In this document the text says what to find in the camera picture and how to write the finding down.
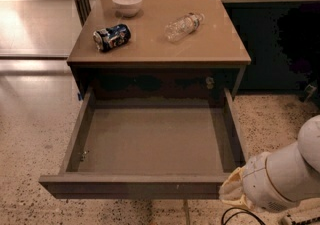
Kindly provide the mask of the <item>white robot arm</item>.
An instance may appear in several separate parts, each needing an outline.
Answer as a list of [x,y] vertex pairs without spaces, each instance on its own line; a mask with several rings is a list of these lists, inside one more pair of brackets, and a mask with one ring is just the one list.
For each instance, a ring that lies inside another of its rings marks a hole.
[[319,197],[319,115],[303,124],[294,143],[251,157],[219,190],[219,199],[225,204],[273,213]]

